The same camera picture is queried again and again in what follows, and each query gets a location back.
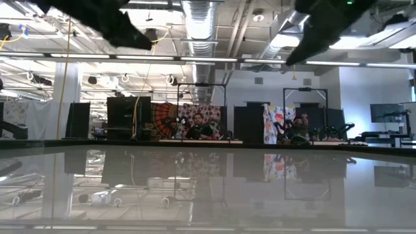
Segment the white wall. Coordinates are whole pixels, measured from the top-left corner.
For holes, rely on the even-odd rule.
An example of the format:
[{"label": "white wall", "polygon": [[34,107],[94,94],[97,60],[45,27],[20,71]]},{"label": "white wall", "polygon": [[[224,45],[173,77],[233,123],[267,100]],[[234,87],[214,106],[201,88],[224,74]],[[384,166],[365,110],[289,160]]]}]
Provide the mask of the white wall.
[{"label": "white wall", "polygon": [[[224,70],[216,70],[216,83],[220,83],[224,76]],[[234,71],[227,85],[227,126],[234,130],[234,106],[245,107],[247,101],[267,101],[271,105],[283,106],[283,88],[304,87],[304,79],[312,79],[311,88],[319,88],[319,77],[313,72],[296,72],[297,80],[293,80],[293,72],[281,74],[280,72]],[[263,78],[263,85],[254,84],[255,77]],[[217,90],[214,91],[213,105],[223,105],[224,96]],[[293,92],[286,99],[286,106],[295,103],[321,103],[325,104],[316,92]]]},{"label": "white wall", "polygon": [[[397,63],[406,63],[402,58]],[[409,74],[405,69],[339,68],[341,106],[345,122],[355,123],[348,137],[364,131],[398,130],[397,123],[371,123],[370,104],[410,101]]]},{"label": "white wall", "polygon": [[328,89],[328,107],[341,109],[341,85],[339,83],[339,68],[333,68],[319,77],[321,88]]}]

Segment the colorful tapestry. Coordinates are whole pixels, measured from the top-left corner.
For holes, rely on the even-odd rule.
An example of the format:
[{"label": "colorful tapestry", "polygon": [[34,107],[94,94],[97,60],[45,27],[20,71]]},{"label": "colorful tapestry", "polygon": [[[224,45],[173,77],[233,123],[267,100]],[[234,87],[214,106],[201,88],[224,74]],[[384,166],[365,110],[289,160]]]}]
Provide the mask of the colorful tapestry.
[{"label": "colorful tapestry", "polygon": [[[263,119],[265,122],[265,130],[264,130],[264,143],[265,144],[276,144],[278,140],[278,129],[274,125],[274,123],[279,123],[280,125],[284,125],[283,120],[283,107],[273,107],[267,104],[264,105],[265,109],[263,111]],[[296,116],[294,107],[286,107],[286,119],[293,120]]]},{"label": "colorful tapestry", "polygon": [[265,165],[263,167],[265,181],[284,178],[285,164],[286,178],[296,178],[296,167],[291,157],[280,154],[265,154]]},{"label": "colorful tapestry", "polygon": [[220,131],[221,110],[220,107],[211,105],[189,105],[184,104],[179,107],[179,118],[185,118],[187,124],[183,124],[181,135],[185,138],[188,130],[195,125],[206,125],[213,131],[212,140],[220,140],[222,132]]},{"label": "colorful tapestry", "polygon": [[189,105],[178,106],[171,103],[152,103],[151,104],[151,123],[145,123],[146,129],[151,129],[151,139],[160,140],[162,138],[186,138],[188,130],[195,125],[210,127],[213,140],[219,140],[222,136],[220,131],[220,107],[210,105]]}]

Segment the table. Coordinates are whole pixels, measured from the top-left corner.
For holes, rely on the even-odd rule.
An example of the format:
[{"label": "table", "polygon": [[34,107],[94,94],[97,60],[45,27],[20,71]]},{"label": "table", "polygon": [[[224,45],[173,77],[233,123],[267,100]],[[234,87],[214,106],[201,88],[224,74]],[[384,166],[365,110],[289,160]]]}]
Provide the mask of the table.
[{"label": "table", "polygon": [[189,140],[189,139],[161,139],[159,142],[176,142],[176,143],[207,143],[207,144],[242,144],[242,140]]}]

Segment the yellow cable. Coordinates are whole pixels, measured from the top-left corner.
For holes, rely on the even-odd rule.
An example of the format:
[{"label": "yellow cable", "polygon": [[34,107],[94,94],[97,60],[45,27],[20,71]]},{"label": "yellow cable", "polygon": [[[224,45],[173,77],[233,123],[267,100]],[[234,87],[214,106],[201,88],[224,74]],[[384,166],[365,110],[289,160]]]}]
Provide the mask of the yellow cable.
[{"label": "yellow cable", "polygon": [[20,36],[18,37],[18,38],[16,38],[16,39],[14,39],[14,40],[11,40],[11,41],[6,41],[7,40],[7,38],[8,38],[8,36],[6,36],[6,38],[4,39],[4,40],[0,40],[0,42],[3,42],[3,43],[11,43],[11,42],[17,42],[18,40],[20,40],[20,38],[23,36],[25,34],[25,29],[23,29],[23,32],[20,34]]},{"label": "yellow cable", "polygon": [[166,28],[166,33],[164,34],[164,36],[163,36],[162,38],[159,38],[159,39],[157,39],[157,40],[153,40],[153,41],[151,41],[151,42],[158,42],[158,41],[160,41],[160,40],[165,39],[165,38],[166,38],[166,36],[168,36],[168,33],[169,33],[169,29],[168,29],[168,28]]},{"label": "yellow cable", "polygon": [[[155,55],[156,46],[157,46],[157,43],[155,43],[155,45],[153,46],[153,52],[152,52],[152,54],[151,54],[151,55]],[[149,72],[150,72],[150,66],[151,66],[151,65],[149,65],[148,74],[146,75],[146,79],[144,80],[144,84],[143,84],[143,87],[142,87],[142,91],[140,91],[140,93],[142,93],[142,92],[143,92],[144,86],[146,85],[146,81],[148,80],[148,77],[149,77]],[[132,125],[132,130],[131,130],[131,132],[132,132],[132,136],[136,133],[136,127],[135,127],[135,125],[136,125],[136,111],[137,111],[137,103],[138,103],[138,99],[139,99],[139,98],[140,98],[140,95],[137,97],[136,104],[135,104],[135,109],[134,109],[134,113],[133,113],[133,125]]]},{"label": "yellow cable", "polygon": [[3,40],[3,42],[1,42],[0,51],[3,48],[3,46],[4,46],[4,44],[5,44],[6,40],[7,40],[7,38],[8,38],[8,35],[5,37],[5,40]]},{"label": "yellow cable", "polygon": [[70,36],[71,36],[71,18],[69,20],[68,25],[68,42],[66,45],[66,60],[65,60],[65,70],[64,70],[64,82],[62,83],[62,92],[60,93],[60,101],[59,101],[59,110],[58,110],[58,126],[57,126],[57,140],[59,140],[59,123],[60,123],[60,112],[62,111],[62,101],[64,99],[64,91],[65,91],[65,81],[66,81],[66,72],[68,70],[68,59],[70,57]]}]

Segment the white pillar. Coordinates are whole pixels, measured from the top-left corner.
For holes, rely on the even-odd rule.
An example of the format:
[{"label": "white pillar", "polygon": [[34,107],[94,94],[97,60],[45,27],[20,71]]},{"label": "white pillar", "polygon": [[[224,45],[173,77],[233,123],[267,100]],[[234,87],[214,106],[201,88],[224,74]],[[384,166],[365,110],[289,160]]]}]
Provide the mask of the white pillar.
[{"label": "white pillar", "polygon": [[[53,99],[50,104],[48,128],[45,134],[46,139],[57,138],[58,111],[64,82],[64,71],[65,63],[57,63],[53,84]],[[59,138],[65,137],[70,103],[80,101],[82,80],[83,73],[79,69],[79,65],[68,64],[60,114]],[[64,156],[65,153],[57,153],[45,160],[42,218],[52,218],[52,209],[53,218],[67,218],[71,213],[73,174],[65,173]]]},{"label": "white pillar", "polygon": [[[69,217],[72,207],[73,174],[64,171],[65,153],[56,153],[45,157],[45,188],[42,197],[42,218],[63,219]],[[56,160],[55,178],[53,178],[53,166]]]},{"label": "white pillar", "polygon": [[[64,82],[65,63],[57,63],[55,68],[55,82],[53,84],[53,101],[59,102]],[[69,63],[66,71],[64,98],[62,102],[79,102],[81,98],[81,84],[83,73],[78,64]]]}]

